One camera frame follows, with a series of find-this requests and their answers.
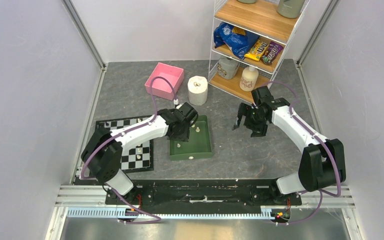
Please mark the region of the green plastic tray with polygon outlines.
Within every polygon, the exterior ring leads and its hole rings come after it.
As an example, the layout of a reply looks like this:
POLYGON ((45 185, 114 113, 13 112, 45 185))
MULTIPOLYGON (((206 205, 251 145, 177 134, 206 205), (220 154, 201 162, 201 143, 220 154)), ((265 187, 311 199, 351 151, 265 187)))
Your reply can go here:
POLYGON ((190 127, 188 142, 170 140, 169 159, 172 161, 209 159, 213 156, 212 141, 209 128, 209 119, 206 115, 200 115, 197 121, 190 127))

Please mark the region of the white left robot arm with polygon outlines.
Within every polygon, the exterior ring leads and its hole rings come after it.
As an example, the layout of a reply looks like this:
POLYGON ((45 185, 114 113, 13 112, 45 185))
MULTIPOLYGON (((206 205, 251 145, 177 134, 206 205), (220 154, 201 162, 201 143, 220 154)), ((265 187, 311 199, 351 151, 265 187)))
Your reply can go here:
POLYGON ((82 180, 85 170, 101 185, 107 185, 117 193, 124 204, 132 204, 137 191, 132 180, 121 170, 122 155, 140 144, 166 137, 169 140, 188 142, 190 128, 198 119, 198 112, 189 103, 171 109, 160 109, 149 118, 124 128, 97 129, 81 153, 82 180))

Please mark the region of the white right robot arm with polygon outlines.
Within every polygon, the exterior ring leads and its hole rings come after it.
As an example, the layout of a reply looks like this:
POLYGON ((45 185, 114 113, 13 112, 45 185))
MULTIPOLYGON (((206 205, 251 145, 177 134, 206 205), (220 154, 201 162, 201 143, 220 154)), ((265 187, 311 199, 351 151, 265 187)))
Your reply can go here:
POLYGON ((251 137, 264 137, 269 124, 282 130, 301 152, 296 172, 277 178, 268 191, 269 200, 280 205, 289 194, 321 191, 339 197, 341 184, 346 180, 343 143, 330 139, 312 128, 283 97, 274 98, 267 86, 251 92, 253 102, 238 107, 233 129, 243 125, 251 130, 251 137))

